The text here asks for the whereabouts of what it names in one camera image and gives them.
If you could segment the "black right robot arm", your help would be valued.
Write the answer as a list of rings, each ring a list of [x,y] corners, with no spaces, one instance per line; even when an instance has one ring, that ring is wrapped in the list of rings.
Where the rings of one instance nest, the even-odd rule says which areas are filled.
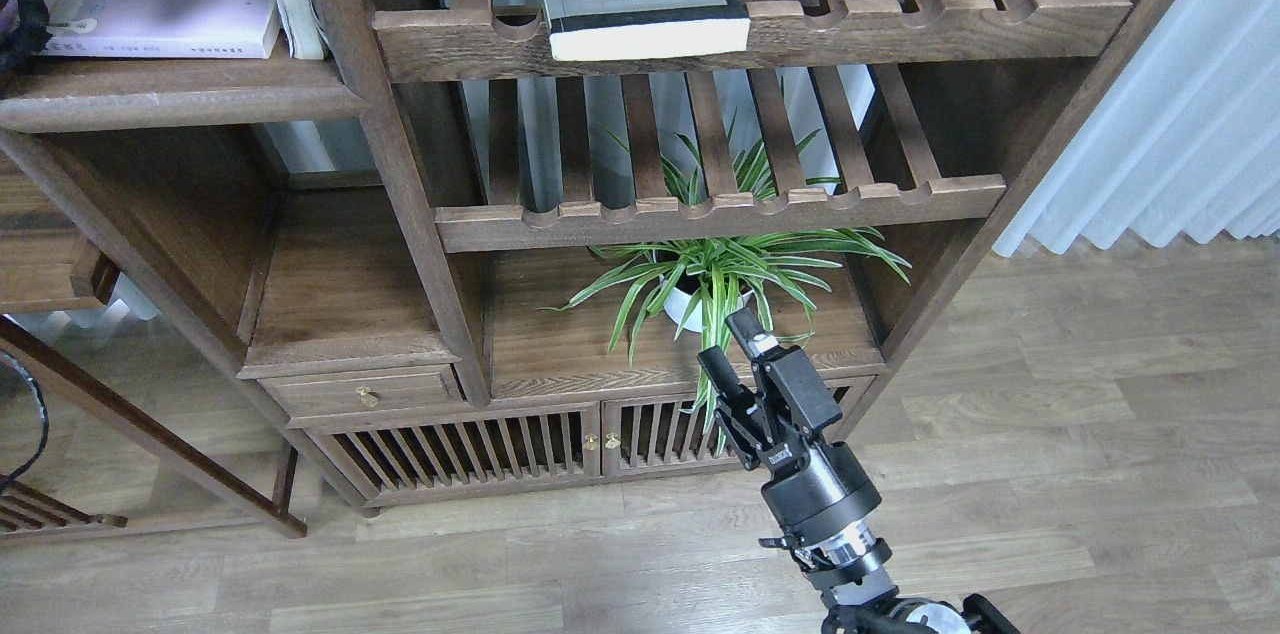
[[[824,633],[1011,633],[1014,625],[983,596],[955,608],[902,597],[886,570],[892,552],[870,533],[867,516],[881,494],[842,442],[822,432],[841,407],[797,347],[781,345],[748,309],[727,327],[746,354],[756,389],[746,388],[718,346],[699,354],[717,391],[716,418],[746,470],[765,465],[762,487],[781,537],[765,548],[787,551],[820,593]]]

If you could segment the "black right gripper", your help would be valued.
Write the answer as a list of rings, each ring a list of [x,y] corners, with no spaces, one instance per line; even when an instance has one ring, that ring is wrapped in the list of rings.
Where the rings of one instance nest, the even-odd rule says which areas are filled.
[[[749,471],[765,465],[762,496],[785,547],[814,547],[863,520],[881,496],[845,443],[822,432],[842,410],[800,348],[783,347],[750,307],[724,324],[748,360],[756,391],[745,387],[719,346],[698,355],[716,392],[716,419]]]

